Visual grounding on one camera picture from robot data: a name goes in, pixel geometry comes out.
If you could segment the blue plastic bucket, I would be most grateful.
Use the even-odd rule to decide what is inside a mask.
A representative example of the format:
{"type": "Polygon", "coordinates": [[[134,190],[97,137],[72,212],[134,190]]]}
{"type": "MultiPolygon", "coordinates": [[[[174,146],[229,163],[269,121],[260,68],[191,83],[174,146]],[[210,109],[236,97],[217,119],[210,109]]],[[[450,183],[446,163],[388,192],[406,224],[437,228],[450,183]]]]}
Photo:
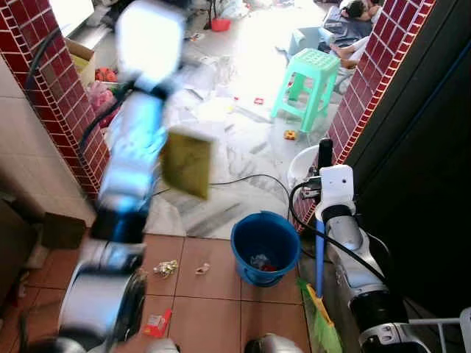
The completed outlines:
{"type": "Polygon", "coordinates": [[[273,287],[294,269],[302,252],[296,229],[283,216],[261,211],[247,215],[231,229],[231,246],[236,273],[255,287],[273,287]],[[249,256],[263,253],[278,266],[273,272],[259,271],[249,265],[249,256]]]}

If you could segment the grey-blue plastic chair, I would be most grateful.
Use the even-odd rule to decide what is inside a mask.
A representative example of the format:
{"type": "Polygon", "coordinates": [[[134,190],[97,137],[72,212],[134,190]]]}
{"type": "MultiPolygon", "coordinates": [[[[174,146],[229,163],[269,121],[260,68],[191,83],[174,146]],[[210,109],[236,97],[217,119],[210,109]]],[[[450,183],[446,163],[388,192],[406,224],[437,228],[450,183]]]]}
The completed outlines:
{"type": "Polygon", "coordinates": [[[321,43],[323,43],[322,27],[311,26],[294,29],[287,46],[287,57],[293,57],[306,49],[320,50],[321,43]]]}

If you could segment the yellow-green flat card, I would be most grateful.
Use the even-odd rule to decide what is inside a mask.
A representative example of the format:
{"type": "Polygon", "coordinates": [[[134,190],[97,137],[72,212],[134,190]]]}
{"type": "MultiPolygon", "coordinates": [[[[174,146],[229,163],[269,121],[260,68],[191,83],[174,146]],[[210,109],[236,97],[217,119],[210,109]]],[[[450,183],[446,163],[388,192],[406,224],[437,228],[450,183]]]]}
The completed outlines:
{"type": "Polygon", "coordinates": [[[162,181],[171,190],[209,199],[214,139],[189,129],[171,128],[162,148],[162,181]]]}

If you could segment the green plastic stool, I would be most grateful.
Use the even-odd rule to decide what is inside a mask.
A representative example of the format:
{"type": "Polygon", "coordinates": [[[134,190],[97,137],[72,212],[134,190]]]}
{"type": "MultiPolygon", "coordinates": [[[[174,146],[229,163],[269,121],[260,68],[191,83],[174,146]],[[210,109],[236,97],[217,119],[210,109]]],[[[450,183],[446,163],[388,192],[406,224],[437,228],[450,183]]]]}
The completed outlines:
{"type": "Polygon", "coordinates": [[[295,115],[302,121],[299,131],[310,134],[316,122],[327,118],[340,63],[339,57],[316,49],[293,54],[270,111],[272,117],[295,115]]]}

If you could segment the red snack packet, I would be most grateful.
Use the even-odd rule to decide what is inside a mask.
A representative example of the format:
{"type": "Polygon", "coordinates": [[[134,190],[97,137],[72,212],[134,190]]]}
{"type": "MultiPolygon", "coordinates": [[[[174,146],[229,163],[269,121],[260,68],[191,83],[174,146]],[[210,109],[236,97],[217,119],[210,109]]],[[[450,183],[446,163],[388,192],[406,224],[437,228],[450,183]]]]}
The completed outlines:
{"type": "Polygon", "coordinates": [[[165,310],[159,315],[150,315],[141,330],[145,336],[152,338],[165,338],[169,329],[169,320],[172,317],[172,309],[165,310]]]}

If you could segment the white plastic basin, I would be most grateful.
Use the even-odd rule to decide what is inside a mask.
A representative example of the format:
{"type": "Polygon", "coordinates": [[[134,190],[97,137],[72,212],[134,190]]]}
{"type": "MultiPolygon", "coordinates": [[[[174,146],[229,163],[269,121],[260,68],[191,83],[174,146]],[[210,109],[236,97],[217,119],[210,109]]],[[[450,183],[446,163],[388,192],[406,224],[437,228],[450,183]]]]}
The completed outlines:
{"type": "Polygon", "coordinates": [[[311,168],[316,168],[317,164],[319,164],[319,145],[300,151],[288,165],[286,186],[293,188],[306,181],[306,179],[313,175],[311,168]]]}

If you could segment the crumpled shiny wrapper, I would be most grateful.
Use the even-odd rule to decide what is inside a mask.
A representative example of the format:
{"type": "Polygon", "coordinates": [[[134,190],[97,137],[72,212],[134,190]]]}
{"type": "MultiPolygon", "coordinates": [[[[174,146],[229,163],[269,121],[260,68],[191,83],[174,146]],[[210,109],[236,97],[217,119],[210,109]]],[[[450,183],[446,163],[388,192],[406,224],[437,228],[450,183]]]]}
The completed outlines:
{"type": "Polygon", "coordinates": [[[158,276],[158,278],[169,278],[169,276],[177,272],[178,268],[178,260],[162,261],[152,269],[152,273],[158,276]]]}

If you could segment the grey robot right knee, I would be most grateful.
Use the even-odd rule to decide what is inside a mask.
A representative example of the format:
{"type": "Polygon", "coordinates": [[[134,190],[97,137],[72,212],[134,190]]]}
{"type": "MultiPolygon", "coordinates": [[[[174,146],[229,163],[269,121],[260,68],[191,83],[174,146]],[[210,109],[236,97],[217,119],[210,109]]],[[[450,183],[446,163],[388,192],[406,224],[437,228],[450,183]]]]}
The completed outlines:
{"type": "Polygon", "coordinates": [[[243,353],[304,353],[292,340],[266,333],[245,343],[243,353]]]}

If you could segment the white metal rack frame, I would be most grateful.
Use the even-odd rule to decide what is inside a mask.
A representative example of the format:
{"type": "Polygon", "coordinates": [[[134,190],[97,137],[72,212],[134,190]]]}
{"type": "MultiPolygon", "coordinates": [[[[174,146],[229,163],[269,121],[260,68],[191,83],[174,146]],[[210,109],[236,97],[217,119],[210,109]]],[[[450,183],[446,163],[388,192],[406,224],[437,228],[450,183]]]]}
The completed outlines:
{"type": "Polygon", "coordinates": [[[466,310],[458,317],[411,317],[403,327],[427,353],[471,353],[466,310]]]}

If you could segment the open cardboard box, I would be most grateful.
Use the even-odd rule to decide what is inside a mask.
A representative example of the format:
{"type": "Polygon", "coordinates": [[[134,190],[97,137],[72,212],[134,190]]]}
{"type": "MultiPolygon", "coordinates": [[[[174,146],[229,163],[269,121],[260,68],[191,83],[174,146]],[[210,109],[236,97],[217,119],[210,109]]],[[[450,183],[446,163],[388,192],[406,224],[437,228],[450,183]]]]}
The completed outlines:
{"type": "Polygon", "coordinates": [[[66,38],[66,46],[75,70],[79,74],[79,80],[83,85],[90,85],[94,81],[96,70],[96,61],[94,49],[84,47],[81,43],[77,43],[70,38],[66,38]]]}

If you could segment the grey robot left knee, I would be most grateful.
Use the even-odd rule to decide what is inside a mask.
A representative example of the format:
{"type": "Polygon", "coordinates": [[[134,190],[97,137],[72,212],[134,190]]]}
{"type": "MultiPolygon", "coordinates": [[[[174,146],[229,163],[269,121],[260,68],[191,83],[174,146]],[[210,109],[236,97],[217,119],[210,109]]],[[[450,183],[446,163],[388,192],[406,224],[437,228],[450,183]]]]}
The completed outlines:
{"type": "Polygon", "coordinates": [[[180,349],[172,339],[161,338],[149,343],[144,353],[180,353],[180,349]]]}

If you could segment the pink plastic bag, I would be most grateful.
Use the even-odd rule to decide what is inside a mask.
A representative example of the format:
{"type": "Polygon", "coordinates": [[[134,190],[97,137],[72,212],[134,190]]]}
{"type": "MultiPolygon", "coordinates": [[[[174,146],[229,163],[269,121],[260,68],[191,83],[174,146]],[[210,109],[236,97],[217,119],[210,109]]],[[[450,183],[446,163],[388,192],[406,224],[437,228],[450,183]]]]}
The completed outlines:
{"type": "Polygon", "coordinates": [[[115,103],[115,94],[120,91],[121,85],[116,82],[93,81],[87,86],[91,98],[91,106],[95,115],[103,113],[115,103]]]}

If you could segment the grey robot knee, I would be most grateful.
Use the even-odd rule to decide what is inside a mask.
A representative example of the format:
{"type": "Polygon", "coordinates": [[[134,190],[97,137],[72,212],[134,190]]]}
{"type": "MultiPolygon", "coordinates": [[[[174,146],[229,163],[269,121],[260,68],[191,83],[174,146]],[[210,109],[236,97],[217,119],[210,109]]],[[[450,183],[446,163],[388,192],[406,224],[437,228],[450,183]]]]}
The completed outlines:
{"type": "Polygon", "coordinates": [[[304,353],[292,340],[266,333],[245,343],[243,353],[304,353]]]}
{"type": "Polygon", "coordinates": [[[144,353],[180,353],[180,349],[172,339],[161,338],[149,343],[144,353]]]}

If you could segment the blue-handled green broom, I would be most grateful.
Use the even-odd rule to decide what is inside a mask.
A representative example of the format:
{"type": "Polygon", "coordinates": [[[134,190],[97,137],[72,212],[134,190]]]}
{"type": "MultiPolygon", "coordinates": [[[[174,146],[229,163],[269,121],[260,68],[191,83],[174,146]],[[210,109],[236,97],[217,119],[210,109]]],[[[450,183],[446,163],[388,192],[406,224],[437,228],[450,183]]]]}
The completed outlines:
{"type": "Polygon", "coordinates": [[[313,221],[313,227],[316,238],[313,252],[315,283],[313,285],[306,283],[302,286],[305,303],[312,305],[310,324],[313,326],[310,327],[309,333],[313,338],[313,342],[317,344],[317,350],[312,349],[312,351],[313,353],[344,353],[342,339],[323,302],[325,261],[327,258],[325,248],[327,244],[323,238],[325,227],[321,221],[316,219],[313,221]]]}

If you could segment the resting person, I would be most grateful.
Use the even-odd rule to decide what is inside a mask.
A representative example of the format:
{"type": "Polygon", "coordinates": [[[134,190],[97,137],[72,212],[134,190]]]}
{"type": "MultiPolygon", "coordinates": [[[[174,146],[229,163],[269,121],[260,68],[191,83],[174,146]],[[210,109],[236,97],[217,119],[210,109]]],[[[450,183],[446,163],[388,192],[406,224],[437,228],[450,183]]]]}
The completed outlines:
{"type": "Polygon", "coordinates": [[[373,26],[386,0],[343,0],[332,6],[321,27],[321,49],[340,58],[342,68],[355,68],[366,53],[373,26]]]}

